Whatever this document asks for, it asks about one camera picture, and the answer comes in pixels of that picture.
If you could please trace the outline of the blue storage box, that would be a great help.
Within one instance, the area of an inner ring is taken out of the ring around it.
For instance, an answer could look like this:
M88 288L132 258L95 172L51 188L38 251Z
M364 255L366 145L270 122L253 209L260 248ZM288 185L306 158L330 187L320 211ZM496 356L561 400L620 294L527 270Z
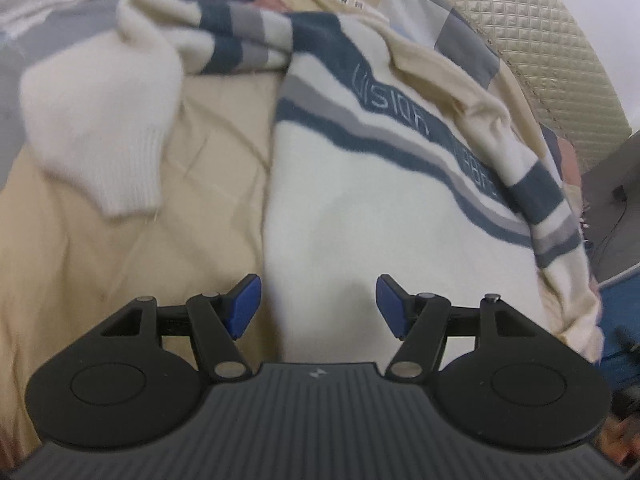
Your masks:
M639 272L601 289L604 350L598 369L613 392L639 383Z

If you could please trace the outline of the grey bedside cabinet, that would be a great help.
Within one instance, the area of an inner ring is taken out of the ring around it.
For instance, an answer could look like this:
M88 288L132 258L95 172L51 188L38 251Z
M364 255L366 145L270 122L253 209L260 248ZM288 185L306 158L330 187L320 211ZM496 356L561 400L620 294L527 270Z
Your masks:
M639 264L639 133L582 182L593 274L604 283Z

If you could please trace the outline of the cream quilted headboard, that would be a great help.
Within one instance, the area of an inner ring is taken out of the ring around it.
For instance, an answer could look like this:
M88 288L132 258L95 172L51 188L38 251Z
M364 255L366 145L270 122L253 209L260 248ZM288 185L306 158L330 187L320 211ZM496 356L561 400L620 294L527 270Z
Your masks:
M448 0L518 78L537 118L588 171L631 135L596 52L561 0Z

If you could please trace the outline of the cream blue-striped fuzzy sweater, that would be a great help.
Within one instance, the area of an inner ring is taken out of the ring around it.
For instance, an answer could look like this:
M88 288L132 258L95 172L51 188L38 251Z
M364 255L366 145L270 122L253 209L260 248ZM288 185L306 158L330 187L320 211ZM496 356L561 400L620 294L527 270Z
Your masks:
M601 301L544 139L377 18L119 0L113 29L21 76L37 164L109 217L158 211L186 78L217 85L221 118L181 168L217 167L227 192L267 185L264 274L287 359L387 362L383 273L462 304L500 292L600 358Z

